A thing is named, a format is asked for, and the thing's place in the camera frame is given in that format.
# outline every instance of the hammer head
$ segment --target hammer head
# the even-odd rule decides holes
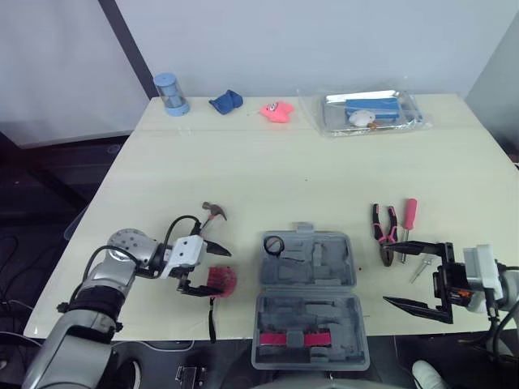
[[[219,205],[211,204],[210,202],[204,201],[202,204],[203,209],[209,210],[212,217],[221,215],[224,220],[227,220],[227,216],[225,216],[225,212]]]

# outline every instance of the pink pliers handle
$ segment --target pink pliers handle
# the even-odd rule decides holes
[[[382,231],[382,226],[380,225],[379,220],[379,204],[373,204],[373,212],[372,212],[372,222],[373,222],[373,234],[375,236],[375,239],[380,244],[387,243],[397,243],[398,242],[398,236],[397,236],[397,213],[395,212],[394,207],[388,207],[388,214],[389,214],[389,222],[391,223],[389,227],[388,234],[384,234],[384,231]]]

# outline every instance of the tool case lid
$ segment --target tool case lid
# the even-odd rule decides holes
[[[272,237],[282,240],[279,254],[268,252]],[[316,232],[310,223],[297,223],[295,231],[267,231],[263,238],[260,283],[265,289],[347,292],[357,284],[344,233]]]

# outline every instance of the gray tool case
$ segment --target gray tool case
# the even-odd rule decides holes
[[[268,253],[270,237],[282,240],[279,254]],[[296,231],[266,232],[263,256],[252,365],[261,370],[367,369],[362,309],[351,293],[356,279],[349,238],[299,223]],[[331,344],[305,345],[311,337],[306,335],[328,337],[328,332]],[[281,334],[285,345],[265,341],[274,334],[278,339]]]

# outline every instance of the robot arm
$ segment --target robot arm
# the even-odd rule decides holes
[[[173,246],[164,246],[139,230],[124,229],[116,232],[108,243],[109,246],[104,246],[103,262],[89,273],[87,268],[69,303],[58,307],[64,315],[31,364],[23,389],[102,387],[117,365],[117,355],[109,342],[122,329],[119,312],[136,276],[178,278],[178,290],[195,296],[221,293],[205,285],[191,287],[187,279],[200,263],[204,250],[230,255],[198,234],[179,238]]]

